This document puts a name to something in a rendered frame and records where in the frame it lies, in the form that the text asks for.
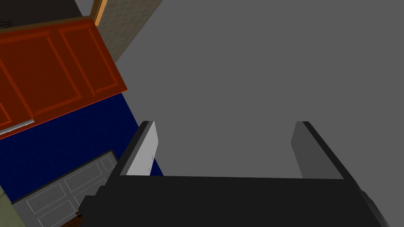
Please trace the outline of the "red wall cupboard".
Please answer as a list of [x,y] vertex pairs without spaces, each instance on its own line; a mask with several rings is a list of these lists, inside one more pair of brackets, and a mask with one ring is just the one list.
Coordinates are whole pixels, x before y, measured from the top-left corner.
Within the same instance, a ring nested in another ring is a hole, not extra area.
[[89,17],[0,29],[0,140],[124,91]]

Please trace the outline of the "grey base cupboard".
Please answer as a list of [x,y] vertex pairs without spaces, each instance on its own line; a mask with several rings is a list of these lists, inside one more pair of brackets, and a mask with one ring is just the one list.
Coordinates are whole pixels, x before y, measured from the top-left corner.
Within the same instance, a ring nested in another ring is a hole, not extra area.
[[61,227],[78,215],[87,195],[95,195],[112,173],[111,149],[12,203],[26,227]]

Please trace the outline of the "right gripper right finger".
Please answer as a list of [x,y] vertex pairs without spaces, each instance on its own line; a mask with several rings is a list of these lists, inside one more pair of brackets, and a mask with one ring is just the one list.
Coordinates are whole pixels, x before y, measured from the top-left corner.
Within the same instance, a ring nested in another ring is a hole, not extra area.
[[308,121],[297,121],[291,147],[305,179],[352,180],[351,174]]

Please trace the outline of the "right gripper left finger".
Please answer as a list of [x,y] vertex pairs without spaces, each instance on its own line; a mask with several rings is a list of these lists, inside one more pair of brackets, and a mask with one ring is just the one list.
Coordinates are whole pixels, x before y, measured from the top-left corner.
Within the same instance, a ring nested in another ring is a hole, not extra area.
[[158,147],[155,121],[143,121],[122,156],[120,175],[149,176]]

